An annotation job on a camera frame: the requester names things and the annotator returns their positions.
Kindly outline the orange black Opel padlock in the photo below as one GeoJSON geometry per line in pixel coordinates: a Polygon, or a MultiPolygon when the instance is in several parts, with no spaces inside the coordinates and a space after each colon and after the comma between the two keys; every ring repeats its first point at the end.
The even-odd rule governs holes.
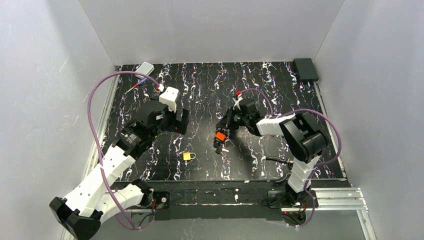
{"type": "Polygon", "coordinates": [[[213,147],[215,149],[218,149],[222,147],[225,144],[226,139],[228,138],[229,134],[226,133],[223,130],[218,130],[215,133],[214,139],[213,139],[213,147]]]}

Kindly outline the black head key bunch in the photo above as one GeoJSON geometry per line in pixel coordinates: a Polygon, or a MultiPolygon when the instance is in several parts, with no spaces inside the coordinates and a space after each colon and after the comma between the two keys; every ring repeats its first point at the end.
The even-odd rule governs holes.
{"type": "Polygon", "coordinates": [[[223,146],[219,146],[218,148],[215,149],[215,153],[222,155],[223,153],[228,153],[229,150],[225,149],[223,146]]]}

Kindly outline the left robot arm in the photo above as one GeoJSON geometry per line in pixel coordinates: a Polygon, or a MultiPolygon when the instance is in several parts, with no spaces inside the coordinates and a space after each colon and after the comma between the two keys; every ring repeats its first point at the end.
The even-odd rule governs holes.
{"type": "Polygon", "coordinates": [[[117,134],[94,169],[64,197],[55,197],[49,207],[56,220],[77,240],[89,240],[102,223],[121,209],[148,205],[153,189],[142,180],[135,180],[117,192],[109,193],[118,177],[133,165],[162,132],[184,135],[190,111],[171,111],[158,100],[145,103],[145,110],[134,115],[117,134]]]}

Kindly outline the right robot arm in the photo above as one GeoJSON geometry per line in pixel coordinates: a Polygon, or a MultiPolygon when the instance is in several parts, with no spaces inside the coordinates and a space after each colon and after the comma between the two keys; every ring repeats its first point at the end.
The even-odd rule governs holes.
{"type": "Polygon", "coordinates": [[[288,205],[304,203],[310,193],[311,174],[329,141],[313,114],[323,114],[312,109],[301,108],[279,116],[262,115],[251,98],[235,98],[235,105],[227,109],[215,125],[213,147],[217,154],[231,133],[245,127],[252,135],[284,137],[293,155],[292,168],[286,181],[285,192],[279,202],[288,205]]]}

